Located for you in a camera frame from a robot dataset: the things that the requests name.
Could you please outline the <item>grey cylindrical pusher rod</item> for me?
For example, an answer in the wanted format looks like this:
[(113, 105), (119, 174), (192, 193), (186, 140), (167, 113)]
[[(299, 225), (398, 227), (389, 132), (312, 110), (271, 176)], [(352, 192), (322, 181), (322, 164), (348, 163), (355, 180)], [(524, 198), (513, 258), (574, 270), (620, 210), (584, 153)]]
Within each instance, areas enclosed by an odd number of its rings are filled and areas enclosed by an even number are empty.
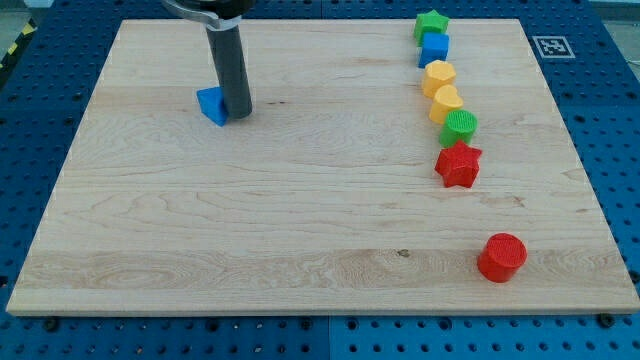
[(207, 27), (207, 37), (222, 100), (232, 119), (249, 116), (253, 110), (238, 26), (226, 30)]

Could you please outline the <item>black tool mount with clamp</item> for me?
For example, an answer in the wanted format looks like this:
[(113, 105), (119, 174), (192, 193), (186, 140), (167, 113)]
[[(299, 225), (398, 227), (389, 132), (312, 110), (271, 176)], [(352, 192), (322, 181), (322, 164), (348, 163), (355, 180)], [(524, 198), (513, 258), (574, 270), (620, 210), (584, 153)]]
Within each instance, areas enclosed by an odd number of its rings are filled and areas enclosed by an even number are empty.
[(256, 0), (161, 0), (163, 7), (179, 18), (201, 23), (211, 30), (238, 26)]

